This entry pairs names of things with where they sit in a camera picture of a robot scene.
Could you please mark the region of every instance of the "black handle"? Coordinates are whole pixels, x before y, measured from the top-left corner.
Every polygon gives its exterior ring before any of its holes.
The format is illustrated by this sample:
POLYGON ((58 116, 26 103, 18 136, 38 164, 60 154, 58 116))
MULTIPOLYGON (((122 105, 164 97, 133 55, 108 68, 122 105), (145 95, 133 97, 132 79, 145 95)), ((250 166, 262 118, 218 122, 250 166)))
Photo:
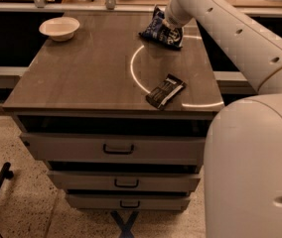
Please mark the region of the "black handle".
POLYGON ((123 205, 122 200, 120 200, 120 207, 124 209, 136 209, 140 207, 140 201, 138 201, 137 205, 123 205))
POLYGON ((107 145, 103 144, 103 153, 107 155, 131 155, 134 151, 134 145, 131 145, 130 150, 123 152, 123 151, 109 151, 107 150, 107 145))
POLYGON ((131 184, 131 185, 120 185, 118 184, 118 180, 115 179, 114 180, 114 185, 117 186, 117 187, 129 187, 129 188, 134 188, 134 187, 137 187, 139 185, 139 179, 135 182, 135 184, 131 184))

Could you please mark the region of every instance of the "drawer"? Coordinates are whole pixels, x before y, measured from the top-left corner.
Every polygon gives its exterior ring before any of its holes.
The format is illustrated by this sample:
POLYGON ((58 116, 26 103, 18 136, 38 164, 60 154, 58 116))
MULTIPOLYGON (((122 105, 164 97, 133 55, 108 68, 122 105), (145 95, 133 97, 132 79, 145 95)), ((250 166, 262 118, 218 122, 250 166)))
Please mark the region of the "drawer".
POLYGON ((187 209, 188 196, 67 194, 67 202, 78 209, 175 210, 187 209))
POLYGON ((21 134, 36 160, 61 162, 203 164, 205 138, 80 134, 21 134))
POLYGON ((57 188, 129 190, 129 191, 195 191, 200 175, 194 174, 123 174, 90 172, 55 172, 48 176, 57 188))

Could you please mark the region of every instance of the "white robotic arm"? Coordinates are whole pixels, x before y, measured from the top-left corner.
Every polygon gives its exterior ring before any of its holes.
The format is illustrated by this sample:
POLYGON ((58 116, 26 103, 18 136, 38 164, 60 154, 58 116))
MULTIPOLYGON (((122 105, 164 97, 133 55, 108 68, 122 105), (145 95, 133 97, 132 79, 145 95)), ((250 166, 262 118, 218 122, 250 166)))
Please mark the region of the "white robotic arm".
POLYGON ((207 237, 282 238, 282 38, 224 0, 171 0, 165 17, 193 17, 259 93, 213 119, 205 148, 207 237))

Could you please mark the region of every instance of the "floor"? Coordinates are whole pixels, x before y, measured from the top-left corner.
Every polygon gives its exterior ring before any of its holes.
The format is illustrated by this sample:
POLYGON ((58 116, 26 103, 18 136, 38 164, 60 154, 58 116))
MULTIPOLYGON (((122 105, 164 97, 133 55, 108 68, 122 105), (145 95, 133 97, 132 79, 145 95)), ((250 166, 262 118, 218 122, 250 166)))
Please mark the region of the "floor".
POLYGON ((0 104, 0 170, 11 163, 14 177, 0 189, 0 233, 4 238, 205 238, 204 189, 201 180, 188 209, 171 211, 86 212, 69 207, 65 193, 34 161, 20 131, 0 104))

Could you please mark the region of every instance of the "black tape x mark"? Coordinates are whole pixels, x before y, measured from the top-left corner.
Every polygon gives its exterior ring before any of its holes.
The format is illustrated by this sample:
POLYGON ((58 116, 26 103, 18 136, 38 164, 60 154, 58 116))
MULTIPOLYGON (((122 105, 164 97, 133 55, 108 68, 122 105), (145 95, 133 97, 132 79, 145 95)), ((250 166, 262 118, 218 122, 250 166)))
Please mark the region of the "black tape x mark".
POLYGON ((120 234, 119 238, 134 238, 133 234, 131 233, 131 228, 134 224, 134 221, 136 220, 139 212, 133 211, 127 221, 127 223, 124 224, 121 216, 117 211, 111 211, 111 216, 117 223, 117 225, 120 227, 122 233, 120 234))

